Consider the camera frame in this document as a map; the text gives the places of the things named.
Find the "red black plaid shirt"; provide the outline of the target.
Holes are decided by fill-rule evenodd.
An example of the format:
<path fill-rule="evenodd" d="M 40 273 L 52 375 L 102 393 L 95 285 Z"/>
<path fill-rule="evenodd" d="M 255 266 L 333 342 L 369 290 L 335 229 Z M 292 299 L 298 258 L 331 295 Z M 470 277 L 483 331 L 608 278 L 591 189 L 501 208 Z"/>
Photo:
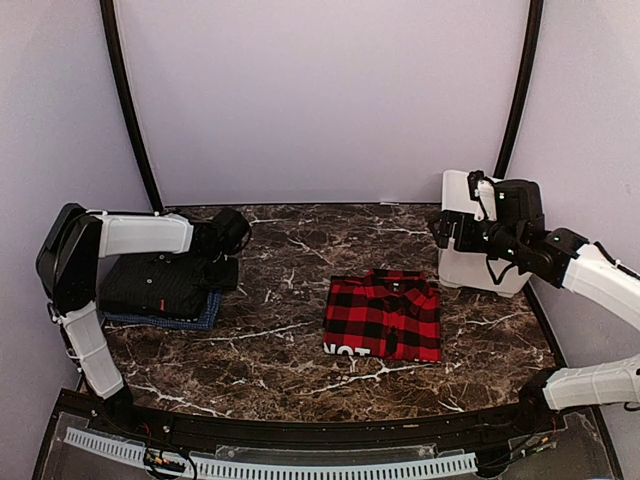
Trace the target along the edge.
<path fill-rule="evenodd" d="M 331 278 L 322 322 L 330 355 L 438 364 L 441 296 L 418 271 L 372 269 Z"/>

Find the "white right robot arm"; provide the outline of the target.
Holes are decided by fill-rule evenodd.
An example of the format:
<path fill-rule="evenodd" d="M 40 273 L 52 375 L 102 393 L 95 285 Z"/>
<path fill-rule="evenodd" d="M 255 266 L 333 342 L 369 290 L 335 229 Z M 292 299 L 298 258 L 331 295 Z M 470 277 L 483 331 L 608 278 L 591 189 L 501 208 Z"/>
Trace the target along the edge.
<path fill-rule="evenodd" d="M 439 246 L 452 244 L 459 253 L 505 260 L 509 269 L 589 302 L 582 310 L 589 320 L 603 314 L 627 332 L 639 332 L 639 275 L 601 243 L 566 228 L 549 231 L 541 213 L 478 220 L 446 210 L 428 226 Z M 616 403 L 634 409 L 639 405 L 639 352 L 627 348 L 620 358 L 601 354 L 593 365 L 545 371 L 527 384 L 525 394 L 510 413 L 511 426 L 521 434 L 534 432 L 549 411 Z"/>

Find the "black pinstripe shirt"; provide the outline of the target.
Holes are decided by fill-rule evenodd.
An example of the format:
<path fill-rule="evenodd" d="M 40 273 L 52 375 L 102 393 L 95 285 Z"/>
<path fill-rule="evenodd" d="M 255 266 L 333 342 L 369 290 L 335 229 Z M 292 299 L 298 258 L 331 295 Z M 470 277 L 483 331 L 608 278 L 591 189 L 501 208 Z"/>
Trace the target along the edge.
<path fill-rule="evenodd" d="M 195 254 L 122 255 L 98 289 L 98 306 L 111 313 L 192 319 L 208 294 L 200 286 L 207 261 Z"/>

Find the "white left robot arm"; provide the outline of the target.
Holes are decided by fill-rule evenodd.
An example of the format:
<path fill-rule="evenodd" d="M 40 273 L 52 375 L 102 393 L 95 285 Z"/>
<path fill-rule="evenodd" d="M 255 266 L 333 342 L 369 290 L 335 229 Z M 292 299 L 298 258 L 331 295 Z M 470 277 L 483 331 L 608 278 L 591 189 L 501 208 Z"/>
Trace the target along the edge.
<path fill-rule="evenodd" d="M 224 293 L 236 288 L 238 254 L 251 227 L 237 210 L 211 220 L 176 213 L 91 211 L 65 205 L 36 259 L 48 310 L 101 417 L 120 436 L 141 427 L 140 412 L 110 353 L 103 319 L 209 331 Z"/>

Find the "blue checked shirt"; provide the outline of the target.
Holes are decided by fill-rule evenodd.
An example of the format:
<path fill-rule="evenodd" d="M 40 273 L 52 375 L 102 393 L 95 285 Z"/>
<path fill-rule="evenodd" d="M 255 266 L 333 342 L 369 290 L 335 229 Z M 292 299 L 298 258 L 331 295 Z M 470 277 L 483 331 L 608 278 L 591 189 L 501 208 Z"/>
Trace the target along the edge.
<path fill-rule="evenodd" d="M 127 325 L 153 326 L 171 330 L 185 331 L 209 331 L 215 327 L 220 309 L 222 294 L 219 291 L 211 291 L 201 313 L 192 319 L 179 319 L 159 317 L 153 315 L 140 315 L 132 313 L 111 313 L 102 311 L 105 320 Z"/>

